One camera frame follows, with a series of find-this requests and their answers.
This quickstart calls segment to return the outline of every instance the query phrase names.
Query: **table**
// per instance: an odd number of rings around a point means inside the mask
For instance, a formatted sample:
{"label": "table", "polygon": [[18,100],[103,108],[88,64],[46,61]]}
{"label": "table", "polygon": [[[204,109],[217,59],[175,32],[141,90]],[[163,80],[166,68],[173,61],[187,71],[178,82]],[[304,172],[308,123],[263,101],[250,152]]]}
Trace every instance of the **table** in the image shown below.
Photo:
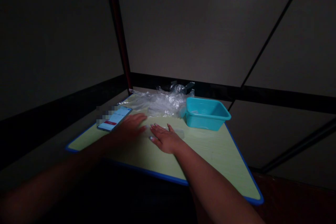
{"label": "table", "polygon": [[[146,113],[146,111],[133,111],[132,114],[139,112]],[[183,131],[183,140],[223,174],[246,200],[254,205],[260,205],[264,202],[263,196],[226,124],[219,131],[211,131],[190,128],[183,119],[148,117],[142,125],[154,123],[162,127],[169,123],[174,129]],[[108,132],[97,129],[97,124],[94,124],[69,143],[66,149],[72,152],[80,151],[106,134]],[[160,151],[149,140],[150,135],[152,133],[148,127],[138,141],[115,148],[107,158],[151,176],[187,186],[186,177],[174,155]]]}

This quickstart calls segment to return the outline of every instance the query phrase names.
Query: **floor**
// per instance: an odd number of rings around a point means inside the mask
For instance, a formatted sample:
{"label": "floor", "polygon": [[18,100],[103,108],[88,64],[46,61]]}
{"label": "floor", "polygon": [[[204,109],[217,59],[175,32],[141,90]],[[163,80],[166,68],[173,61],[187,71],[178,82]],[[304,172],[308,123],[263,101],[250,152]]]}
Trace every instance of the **floor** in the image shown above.
{"label": "floor", "polygon": [[253,173],[265,202],[254,208],[266,223],[336,223],[336,192]]}
{"label": "floor", "polygon": [[[265,223],[336,223],[336,192],[253,173]],[[102,162],[39,223],[212,223],[189,187]]]}

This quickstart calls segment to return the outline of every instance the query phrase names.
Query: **crumpled plastic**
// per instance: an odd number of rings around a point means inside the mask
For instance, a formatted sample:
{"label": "crumpled plastic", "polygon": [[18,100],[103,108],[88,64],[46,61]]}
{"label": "crumpled plastic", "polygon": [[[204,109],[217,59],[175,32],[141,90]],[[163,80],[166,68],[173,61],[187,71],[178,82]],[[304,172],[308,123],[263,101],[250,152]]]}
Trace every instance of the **crumpled plastic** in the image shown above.
{"label": "crumpled plastic", "polygon": [[118,105],[132,108],[134,111],[147,110],[149,117],[183,117],[187,98],[195,96],[195,90],[192,89],[189,94],[187,90],[194,86],[194,82],[183,86],[173,81],[170,91],[164,91],[160,86],[156,87],[157,93],[142,93],[133,89],[129,89],[132,96],[127,101],[122,101]]}

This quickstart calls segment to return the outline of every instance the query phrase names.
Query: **phone screen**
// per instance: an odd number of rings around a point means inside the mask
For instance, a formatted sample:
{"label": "phone screen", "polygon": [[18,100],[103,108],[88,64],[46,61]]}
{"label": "phone screen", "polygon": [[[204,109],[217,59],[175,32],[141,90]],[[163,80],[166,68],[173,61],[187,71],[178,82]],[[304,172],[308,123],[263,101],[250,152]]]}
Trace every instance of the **phone screen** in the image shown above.
{"label": "phone screen", "polygon": [[97,128],[101,130],[111,131],[120,123],[125,116],[127,116],[132,111],[131,108],[121,107],[113,115],[111,115],[108,121],[103,122]]}

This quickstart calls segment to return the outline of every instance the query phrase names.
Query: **white wall panel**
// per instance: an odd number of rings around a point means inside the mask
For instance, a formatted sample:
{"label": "white wall panel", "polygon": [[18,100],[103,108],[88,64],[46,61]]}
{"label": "white wall panel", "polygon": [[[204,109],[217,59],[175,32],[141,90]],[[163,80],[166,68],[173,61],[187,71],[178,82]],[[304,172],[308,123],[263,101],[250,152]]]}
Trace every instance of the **white wall panel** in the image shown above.
{"label": "white wall panel", "polygon": [[123,74],[109,0],[0,0],[0,120]]}
{"label": "white wall panel", "polygon": [[335,0],[293,0],[246,84],[336,97]]}
{"label": "white wall panel", "polygon": [[288,0],[119,0],[132,72],[240,86]]}
{"label": "white wall panel", "polygon": [[278,166],[269,174],[336,190],[336,133]]}
{"label": "white wall panel", "polygon": [[332,114],[235,101],[227,121],[249,166],[261,168],[335,117]]}

